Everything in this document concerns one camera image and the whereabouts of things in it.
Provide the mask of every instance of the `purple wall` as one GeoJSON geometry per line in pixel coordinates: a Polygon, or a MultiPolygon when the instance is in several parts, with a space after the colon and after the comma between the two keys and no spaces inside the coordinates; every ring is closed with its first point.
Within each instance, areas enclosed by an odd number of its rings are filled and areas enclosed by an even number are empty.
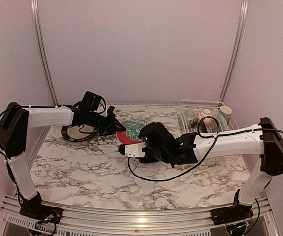
{"type": "MultiPolygon", "coordinates": [[[[251,0],[247,27],[226,103],[241,127],[268,116],[283,130],[283,1],[251,0]]],[[[253,166],[255,159],[247,160],[253,166]]],[[[267,190],[283,236],[283,175],[267,190]]]]}
{"type": "MultiPolygon", "coordinates": [[[[7,104],[50,105],[33,28],[29,0],[0,0],[0,112],[7,104]]],[[[41,130],[29,132],[29,149],[41,130]]],[[[13,192],[3,157],[0,155],[0,206],[5,193],[13,192]]]]}
{"type": "Polygon", "coordinates": [[[61,103],[86,90],[108,102],[218,100],[237,30],[238,0],[40,0],[61,103]]]}

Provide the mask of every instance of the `cup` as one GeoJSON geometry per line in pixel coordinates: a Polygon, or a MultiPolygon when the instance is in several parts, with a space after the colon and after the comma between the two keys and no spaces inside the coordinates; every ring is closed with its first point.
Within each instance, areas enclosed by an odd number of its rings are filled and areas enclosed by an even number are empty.
{"type": "MultiPolygon", "coordinates": [[[[198,120],[200,121],[204,117],[213,117],[213,114],[209,109],[204,109],[199,113],[198,120]]],[[[206,125],[211,125],[213,122],[214,122],[214,120],[211,119],[211,118],[204,119],[204,123],[206,125]]]]}
{"type": "Polygon", "coordinates": [[[231,119],[231,117],[232,117],[232,113],[233,113],[232,109],[229,108],[229,107],[227,107],[227,106],[221,106],[221,107],[219,108],[219,112],[220,112],[220,113],[223,115],[223,117],[225,118],[226,123],[229,124],[230,119],[231,119]]]}
{"type": "Polygon", "coordinates": [[[194,111],[186,111],[183,113],[186,127],[187,128],[195,128],[198,125],[198,116],[194,111]]]}

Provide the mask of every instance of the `wire dish rack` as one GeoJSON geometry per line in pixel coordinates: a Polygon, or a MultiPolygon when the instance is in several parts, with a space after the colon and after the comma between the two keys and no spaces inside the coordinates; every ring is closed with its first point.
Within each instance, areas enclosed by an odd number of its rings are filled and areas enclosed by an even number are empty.
{"type": "MultiPolygon", "coordinates": [[[[220,101],[204,101],[204,100],[186,100],[186,99],[180,99],[179,100],[179,114],[178,114],[178,122],[181,128],[181,132],[183,134],[185,133],[192,133],[197,132],[197,127],[194,126],[188,126],[187,118],[184,115],[185,112],[191,112],[193,114],[198,115],[202,110],[209,109],[213,117],[217,117],[219,108],[221,106],[225,106],[225,103],[220,101]]],[[[231,117],[230,122],[228,124],[228,127],[223,129],[223,131],[226,130],[234,130],[238,129],[238,125],[235,122],[234,118],[231,117]]],[[[219,164],[223,161],[238,161],[242,157],[241,155],[233,155],[233,156],[225,156],[225,157],[214,157],[210,159],[206,159],[206,164],[219,164]]]]}

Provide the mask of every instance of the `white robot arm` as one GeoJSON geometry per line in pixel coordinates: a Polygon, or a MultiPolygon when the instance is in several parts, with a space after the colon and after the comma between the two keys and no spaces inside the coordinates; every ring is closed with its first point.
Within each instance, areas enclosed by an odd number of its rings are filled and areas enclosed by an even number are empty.
{"type": "Polygon", "coordinates": [[[113,113],[114,107],[109,106],[107,115],[95,112],[104,99],[91,92],[86,92],[81,102],[75,105],[56,107],[31,107],[10,103],[0,121],[0,147],[6,157],[6,165],[12,181],[18,189],[22,200],[22,215],[43,220],[51,211],[61,209],[42,205],[42,199],[33,184],[26,161],[27,131],[32,128],[52,125],[80,126],[89,125],[101,136],[125,131],[113,113]]]}
{"type": "Polygon", "coordinates": [[[143,143],[121,145],[119,152],[141,162],[163,161],[172,167],[228,155],[260,157],[247,182],[237,191],[233,206],[212,210],[215,225],[244,219],[247,214],[253,216],[255,198],[274,176],[283,173],[283,140],[269,118],[261,118],[260,124],[243,129],[218,134],[189,133],[176,139],[161,123],[151,123],[141,130],[140,138],[143,143]]]}

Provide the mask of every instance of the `marble tabletop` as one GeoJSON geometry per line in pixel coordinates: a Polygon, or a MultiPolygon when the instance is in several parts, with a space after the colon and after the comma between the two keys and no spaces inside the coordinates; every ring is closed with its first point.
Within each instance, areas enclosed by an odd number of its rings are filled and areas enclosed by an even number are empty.
{"type": "MultiPolygon", "coordinates": [[[[177,106],[116,105],[120,122],[142,118],[161,122],[174,135],[181,135],[177,106]]],[[[249,172],[242,157],[220,162],[206,161],[197,169],[169,182],[148,182],[129,171],[127,158],[118,153],[115,135],[94,136],[71,143],[53,126],[31,168],[42,198],[55,203],[107,209],[166,210],[207,207],[233,202],[249,172]]],[[[131,160],[133,170],[153,179],[173,177],[192,165],[131,160]]]]}

